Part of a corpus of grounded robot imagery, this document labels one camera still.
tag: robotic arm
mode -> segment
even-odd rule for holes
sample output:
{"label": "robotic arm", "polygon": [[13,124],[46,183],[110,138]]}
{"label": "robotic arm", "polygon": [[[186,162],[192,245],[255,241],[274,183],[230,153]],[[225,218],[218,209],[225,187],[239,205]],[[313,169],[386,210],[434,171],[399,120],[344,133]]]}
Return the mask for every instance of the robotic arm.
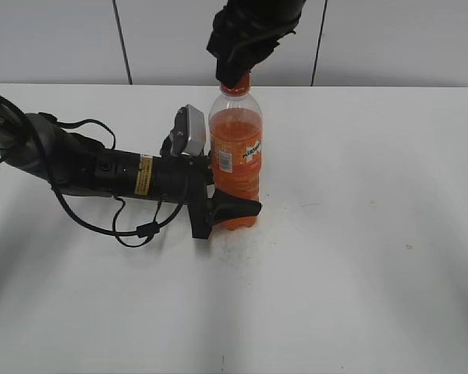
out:
{"label": "robotic arm", "polygon": [[207,50],[217,59],[217,79],[233,88],[257,63],[294,33],[306,0],[229,0],[213,21]]}
{"label": "robotic arm", "polygon": [[[0,96],[0,163],[19,168],[46,179],[62,208],[75,222],[99,234],[116,237],[137,236],[149,242],[170,223],[183,205],[187,205],[193,238],[206,239],[213,225],[237,217],[257,215],[259,202],[238,199],[220,190],[207,197],[207,185],[213,184],[209,157],[204,155],[206,132],[203,114],[191,105],[180,108],[175,126],[165,138],[160,157],[107,149],[97,140],[65,129],[76,129],[85,120],[73,124],[59,122],[47,113],[24,114]],[[114,196],[176,203],[173,213],[163,222],[156,217],[135,231],[98,228],[79,218],[64,195]]]}
{"label": "robotic arm", "polygon": [[[229,0],[214,18],[207,49],[217,59],[217,78],[233,87],[258,62],[278,46],[278,40],[293,31],[300,20],[305,0]],[[110,149],[95,139],[66,129],[95,123],[114,138]],[[0,163],[43,178],[49,182],[64,211],[81,226],[99,234],[144,238],[148,243],[187,205],[193,238],[206,239],[212,226],[239,217],[256,216],[261,204],[239,199],[216,190],[207,197],[213,184],[209,156],[204,154],[206,130],[204,116],[187,105],[179,109],[175,126],[165,138],[160,157],[149,157],[115,149],[115,135],[103,123],[87,119],[77,123],[59,122],[48,113],[24,114],[0,96]],[[69,207],[64,195],[113,196],[122,202],[112,229],[87,223]],[[122,197],[151,199],[177,204],[172,214],[134,231],[117,231],[116,218],[125,206]]]}

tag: white wall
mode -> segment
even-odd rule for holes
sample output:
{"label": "white wall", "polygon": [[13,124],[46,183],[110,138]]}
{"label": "white wall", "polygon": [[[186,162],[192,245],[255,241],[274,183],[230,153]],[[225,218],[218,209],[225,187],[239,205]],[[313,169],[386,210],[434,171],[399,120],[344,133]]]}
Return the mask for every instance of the white wall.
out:
{"label": "white wall", "polygon": [[[226,0],[117,0],[136,84],[217,84],[205,50]],[[324,0],[253,71],[307,86]],[[315,85],[468,86],[468,0],[328,0]],[[0,82],[127,83],[112,0],[0,0]]]}
{"label": "white wall", "polygon": [[[216,60],[206,51],[220,0],[118,0],[133,82],[215,85]],[[308,86],[324,0],[307,0],[296,28],[253,72],[260,86]]]}
{"label": "white wall", "polygon": [[0,0],[0,82],[126,83],[110,0]]}
{"label": "white wall", "polygon": [[329,0],[315,84],[468,86],[468,0]]}

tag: orange bottle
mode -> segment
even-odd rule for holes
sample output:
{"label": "orange bottle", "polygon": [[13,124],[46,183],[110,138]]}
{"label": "orange bottle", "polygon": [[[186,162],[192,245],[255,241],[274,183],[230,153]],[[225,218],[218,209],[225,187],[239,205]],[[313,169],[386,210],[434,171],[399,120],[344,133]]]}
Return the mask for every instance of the orange bottle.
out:
{"label": "orange bottle", "polygon": [[[262,113],[250,95],[250,74],[232,89],[221,85],[221,95],[209,115],[211,169],[216,189],[243,199],[258,200],[262,166]],[[229,230],[251,227],[256,217],[236,218],[222,225]]]}

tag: orange soda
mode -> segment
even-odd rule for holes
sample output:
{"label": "orange soda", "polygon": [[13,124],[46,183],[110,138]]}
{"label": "orange soda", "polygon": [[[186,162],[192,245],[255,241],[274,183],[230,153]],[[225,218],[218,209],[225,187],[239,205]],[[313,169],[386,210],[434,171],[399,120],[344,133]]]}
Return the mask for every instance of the orange soda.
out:
{"label": "orange soda", "polygon": [[[221,85],[222,93],[209,115],[211,169],[216,189],[258,201],[262,114],[249,91],[249,73],[232,89]],[[234,230],[241,226],[251,227],[256,220],[256,217],[236,218],[222,225]]]}

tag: bottle cap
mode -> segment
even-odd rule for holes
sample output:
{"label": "bottle cap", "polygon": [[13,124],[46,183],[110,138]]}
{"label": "bottle cap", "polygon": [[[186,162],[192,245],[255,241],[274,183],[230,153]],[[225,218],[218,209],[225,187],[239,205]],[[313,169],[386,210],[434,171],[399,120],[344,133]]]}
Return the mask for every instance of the bottle cap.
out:
{"label": "bottle cap", "polygon": [[247,72],[233,88],[228,88],[224,84],[221,84],[220,89],[224,94],[229,96],[244,95],[250,90],[250,74]]}

